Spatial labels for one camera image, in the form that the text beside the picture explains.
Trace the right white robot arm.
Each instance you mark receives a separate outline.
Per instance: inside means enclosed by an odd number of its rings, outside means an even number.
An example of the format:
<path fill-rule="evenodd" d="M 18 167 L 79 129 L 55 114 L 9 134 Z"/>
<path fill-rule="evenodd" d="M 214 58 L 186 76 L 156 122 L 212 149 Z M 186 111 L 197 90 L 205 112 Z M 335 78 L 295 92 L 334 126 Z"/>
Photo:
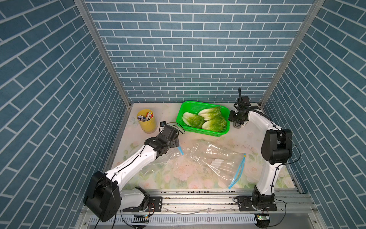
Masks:
<path fill-rule="evenodd" d="M 242 206 L 246 210 L 277 210 L 274 187 L 282 166 L 292 157 L 292 132 L 277 126 L 268 116 L 258 111 L 256 106 L 251 106 L 247 96 L 239 95 L 234 108 L 236 111 L 230 112 L 228 121 L 235 128 L 251 122 L 264 134 L 261 155 L 265 163 L 261 177 L 253 189 L 251 199 L 243 202 Z"/>

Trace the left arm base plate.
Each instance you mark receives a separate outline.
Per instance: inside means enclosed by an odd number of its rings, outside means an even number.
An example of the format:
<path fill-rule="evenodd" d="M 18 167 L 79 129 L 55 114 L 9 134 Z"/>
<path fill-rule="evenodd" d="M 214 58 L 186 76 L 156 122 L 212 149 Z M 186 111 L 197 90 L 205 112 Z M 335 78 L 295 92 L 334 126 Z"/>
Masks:
<path fill-rule="evenodd" d="M 163 197 L 150 196 L 145 198 L 138 207 L 121 207 L 123 212 L 161 212 Z"/>

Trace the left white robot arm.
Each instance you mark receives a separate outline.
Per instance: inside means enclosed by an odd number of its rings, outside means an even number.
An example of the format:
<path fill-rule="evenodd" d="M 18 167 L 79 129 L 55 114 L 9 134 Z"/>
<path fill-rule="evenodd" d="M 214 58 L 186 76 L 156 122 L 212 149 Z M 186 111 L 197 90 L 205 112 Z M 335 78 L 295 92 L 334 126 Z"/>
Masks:
<path fill-rule="evenodd" d="M 92 175 L 83 203 L 100 221 L 108 221 L 116 216 L 118 210 L 147 210 L 149 193 L 141 187 L 127 191 L 123 191 L 123 188 L 145 166 L 166 154 L 169 149 L 179 147 L 180 130 L 165 122 L 163 124 L 156 137 L 147 139 L 144 145 L 122 164 L 107 172 L 97 171 Z"/>

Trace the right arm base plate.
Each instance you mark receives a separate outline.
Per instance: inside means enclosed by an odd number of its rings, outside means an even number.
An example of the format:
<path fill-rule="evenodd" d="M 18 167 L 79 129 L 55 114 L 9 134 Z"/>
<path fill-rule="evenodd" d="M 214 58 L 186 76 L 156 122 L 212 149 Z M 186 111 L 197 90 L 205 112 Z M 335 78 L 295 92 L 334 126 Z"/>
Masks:
<path fill-rule="evenodd" d="M 240 211 L 277 211 L 274 195 L 237 196 L 233 201 Z"/>

